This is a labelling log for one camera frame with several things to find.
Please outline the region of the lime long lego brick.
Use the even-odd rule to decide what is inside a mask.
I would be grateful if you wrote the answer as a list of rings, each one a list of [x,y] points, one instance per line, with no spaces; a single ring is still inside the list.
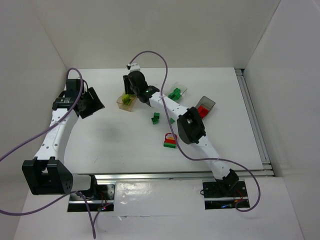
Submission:
[[[135,98],[134,95],[123,94],[122,97],[121,97],[122,104],[126,105],[126,106],[129,106],[132,103],[134,98]]]

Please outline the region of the green lego brick studs up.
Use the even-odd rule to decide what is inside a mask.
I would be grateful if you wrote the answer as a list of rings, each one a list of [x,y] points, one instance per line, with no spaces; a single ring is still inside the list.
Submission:
[[[160,118],[160,113],[159,112],[155,112],[153,114],[153,117],[159,119]]]

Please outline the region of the red flower lego block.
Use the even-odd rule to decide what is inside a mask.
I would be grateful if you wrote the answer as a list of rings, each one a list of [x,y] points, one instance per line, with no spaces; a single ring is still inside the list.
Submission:
[[[176,137],[175,134],[166,133],[165,136],[164,136],[163,146],[166,147],[166,148],[175,149],[176,146],[177,146],[175,137]]]

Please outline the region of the red sloped lego brick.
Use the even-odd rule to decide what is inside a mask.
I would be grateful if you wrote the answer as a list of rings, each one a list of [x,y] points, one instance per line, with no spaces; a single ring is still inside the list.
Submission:
[[[198,108],[197,108],[197,111],[199,113],[199,116],[201,119],[205,118],[208,113],[209,113],[209,109],[207,109],[206,107],[204,107],[203,105],[200,105]]]

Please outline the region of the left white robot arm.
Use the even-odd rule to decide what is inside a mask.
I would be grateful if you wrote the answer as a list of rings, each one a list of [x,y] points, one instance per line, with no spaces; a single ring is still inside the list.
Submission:
[[[50,130],[32,160],[25,160],[22,172],[33,195],[67,195],[92,189],[91,174],[73,174],[64,165],[73,127],[104,108],[93,87],[86,81],[68,79],[65,90],[52,104]]]

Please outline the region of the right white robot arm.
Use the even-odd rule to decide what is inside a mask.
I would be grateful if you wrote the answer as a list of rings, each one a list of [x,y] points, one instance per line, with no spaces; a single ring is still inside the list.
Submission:
[[[155,86],[148,85],[143,73],[133,70],[123,76],[126,94],[134,94],[142,103],[157,109],[164,109],[171,117],[176,118],[178,139],[201,153],[204,161],[212,171],[214,179],[223,192],[230,192],[239,181],[236,172],[224,162],[205,131],[205,125],[195,107],[187,108],[162,95]]]

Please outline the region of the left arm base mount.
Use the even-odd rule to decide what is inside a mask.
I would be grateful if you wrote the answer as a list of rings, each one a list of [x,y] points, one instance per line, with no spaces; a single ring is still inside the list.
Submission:
[[[82,191],[91,212],[113,212],[115,208],[115,183],[95,184],[91,189]],[[85,200],[73,193],[69,197],[67,212],[80,213],[87,211]]]

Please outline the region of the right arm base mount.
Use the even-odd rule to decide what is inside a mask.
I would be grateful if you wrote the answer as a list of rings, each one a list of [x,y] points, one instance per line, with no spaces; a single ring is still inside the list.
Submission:
[[[223,192],[217,182],[203,182],[200,194],[204,197],[205,210],[249,208],[250,202],[244,181],[239,181],[231,191]]]

